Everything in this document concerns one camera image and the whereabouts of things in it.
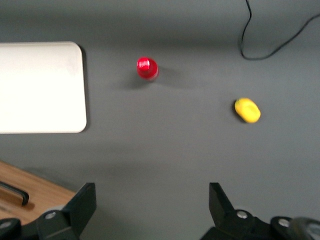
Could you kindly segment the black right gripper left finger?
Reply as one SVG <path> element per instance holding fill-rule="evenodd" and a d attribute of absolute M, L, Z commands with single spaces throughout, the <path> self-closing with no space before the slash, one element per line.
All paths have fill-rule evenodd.
<path fill-rule="evenodd" d="M 97 208 L 96 185 L 88 182 L 61 209 L 50 210 L 36 221 L 40 240 L 78 240 Z"/>

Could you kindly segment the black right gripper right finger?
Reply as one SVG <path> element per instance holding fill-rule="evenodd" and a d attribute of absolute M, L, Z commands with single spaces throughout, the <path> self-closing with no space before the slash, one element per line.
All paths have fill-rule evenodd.
<path fill-rule="evenodd" d="M 203 240 L 270 240 L 270 225 L 241 209 L 234 209 L 218 182 L 209 184 L 209 211 L 214 222 Z"/>

